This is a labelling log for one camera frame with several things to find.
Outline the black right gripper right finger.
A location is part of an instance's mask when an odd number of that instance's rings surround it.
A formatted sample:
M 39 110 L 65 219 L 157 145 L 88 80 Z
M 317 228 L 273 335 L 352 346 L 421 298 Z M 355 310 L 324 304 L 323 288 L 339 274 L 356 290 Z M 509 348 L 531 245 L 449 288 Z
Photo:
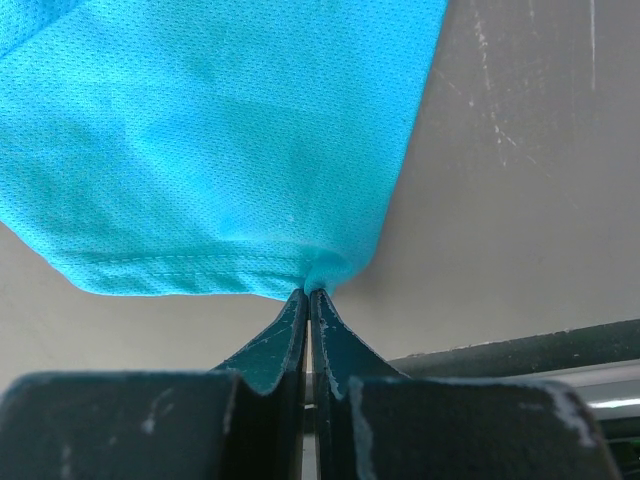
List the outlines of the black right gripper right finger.
M 367 378 L 403 378 L 340 318 L 329 294 L 309 295 L 317 473 L 320 479 L 374 479 L 374 434 L 362 413 Z

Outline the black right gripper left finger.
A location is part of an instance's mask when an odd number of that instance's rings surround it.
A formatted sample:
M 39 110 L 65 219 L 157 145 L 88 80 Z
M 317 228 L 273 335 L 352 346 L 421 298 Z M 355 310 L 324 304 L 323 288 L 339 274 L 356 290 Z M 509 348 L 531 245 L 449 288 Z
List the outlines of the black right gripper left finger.
M 306 389 L 308 297 L 294 290 L 277 318 L 214 369 L 233 375 L 222 479 L 298 479 Z

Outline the turquoise t shirt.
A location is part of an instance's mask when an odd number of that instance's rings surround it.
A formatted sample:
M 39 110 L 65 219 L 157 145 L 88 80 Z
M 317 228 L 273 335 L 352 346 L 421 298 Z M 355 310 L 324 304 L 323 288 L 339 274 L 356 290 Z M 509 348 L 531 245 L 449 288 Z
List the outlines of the turquoise t shirt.
M 5 1 L 1 220 L 114 296 L 333 290 L 375 254 L 443 1 Z

